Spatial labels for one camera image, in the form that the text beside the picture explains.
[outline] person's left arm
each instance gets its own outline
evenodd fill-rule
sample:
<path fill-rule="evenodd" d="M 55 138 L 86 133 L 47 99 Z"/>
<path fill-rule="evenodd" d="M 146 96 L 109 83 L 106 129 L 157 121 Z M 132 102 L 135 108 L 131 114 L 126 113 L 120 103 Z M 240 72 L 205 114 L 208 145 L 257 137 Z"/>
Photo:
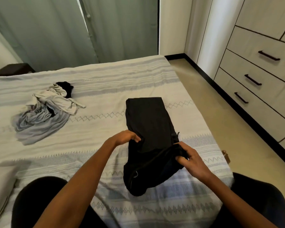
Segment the person's left arm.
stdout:
<path fill-rule="evenodd" d="M 107 139 L 53 198 L 34 228 L 77 228 L 94 197 L 102 171 L 113 150 L 131 139 L 140 141 L 140 138 L 129 130 Z"/>

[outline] leg in black pants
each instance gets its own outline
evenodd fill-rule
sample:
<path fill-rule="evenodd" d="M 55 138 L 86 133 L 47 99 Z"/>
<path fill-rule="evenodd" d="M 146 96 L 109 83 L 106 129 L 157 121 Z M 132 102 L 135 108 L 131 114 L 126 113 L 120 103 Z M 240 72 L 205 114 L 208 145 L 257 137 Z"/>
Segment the leg in black pants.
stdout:
<path fill-rule="evenodd" d="M 13 206 L 11 228 L 33 228 L 45 208 L 65 184 L 67 181 L 62 178 L 41 177 L 24 187 Z M 91 206 L 87 208 L 79 227 L 107 228 Z"/>
<path fill-rule="evenodd" d="M 233 173 L 233 176 L 234 183 L 231 190 L 278 228 L 285 228 L 285 199 L 282 193 L 272 184 L 237 173 Z M 211 228 L 216 227 L 242 226 L 223 205 L 211 226 Z"/>

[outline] tile floor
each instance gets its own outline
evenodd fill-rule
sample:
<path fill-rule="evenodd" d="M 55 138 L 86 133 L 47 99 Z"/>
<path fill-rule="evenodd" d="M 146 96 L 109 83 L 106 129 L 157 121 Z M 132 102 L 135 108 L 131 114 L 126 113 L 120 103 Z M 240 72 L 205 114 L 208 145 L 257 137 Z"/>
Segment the tile floor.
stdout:
<path fill-rule="evenodd" d="M 285 197 L 285 163 L 185 60 L 170 64 L 203 115 L 233 172 L 269 182 Z"/>

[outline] hand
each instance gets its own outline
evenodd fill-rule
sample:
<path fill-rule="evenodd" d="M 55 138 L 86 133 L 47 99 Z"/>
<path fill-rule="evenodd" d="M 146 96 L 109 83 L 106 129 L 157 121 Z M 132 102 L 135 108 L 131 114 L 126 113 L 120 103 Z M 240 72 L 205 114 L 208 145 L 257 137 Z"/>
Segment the hand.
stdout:
<path fill-rule="evenodd" d="M 183 165 L 193 177 L 196 177 L 202 183 L 205 183 L 213 174 L 205 165 L 197 151 L 183 142 L 178 142 L 177 144 L 187 151 L 189 160 L 177 156 L 175 157 L 176 161 Z"/>
<path fill-rule="evenodd" d="M 119 132 L 118 134 L 115 134 L 109 139 L 111 139 L 114 142 L 115 146 L 125 144 L 129 142 L 131 139 L 133 139 L 136 142 L 139 142 L 141 140 L 140 137 L 138 137 L 134 132 L 130 130 L 124 130 L 122 132 Z"/>

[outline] black handle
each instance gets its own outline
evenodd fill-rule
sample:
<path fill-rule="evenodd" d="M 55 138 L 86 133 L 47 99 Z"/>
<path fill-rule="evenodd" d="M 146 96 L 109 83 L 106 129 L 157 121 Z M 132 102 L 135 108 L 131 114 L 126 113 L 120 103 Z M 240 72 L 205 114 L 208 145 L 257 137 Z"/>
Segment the black handle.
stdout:
<path fill-rule="evenodd" d="M 245 104 L 248 104 L 248 103 L 249 103 L 249 102 L 245 101 L 240 95 L 238 95 L 237 92 L 234 92 L 234 94 L 235 94 L 236 96 L 238 96 L 238 98 L 241 99 L 242 102 L 244 102 Z"/>
<path fill-rule="evenodd" d="M 264 53 L 262 50 L 260 50 L 258 53 L 260 53 L 260 54 L 262 54 L 262 55 L 264 55 L 264 56 L 266 56 L 266 57 L 269 57 L 270 59 L 272 59 L 272 60 L 274 60 L 274 61 L 279 61 L 279 60 L 280 60 L 280 58 L 272 57 L 272 56 L 270 56 L 269 54 Z"/>
<path fill-rule="evenodd" d="M 250 81 L 252 81 L 254 84 L 258 85 L 258 86 L 261 86 L 262 83 L 258 83 L 257 81 L 253 80 L 251 77 L 248 76 L 248 74 L 245 74 L 244 75 L 245 77 L 247 77 Z"/>

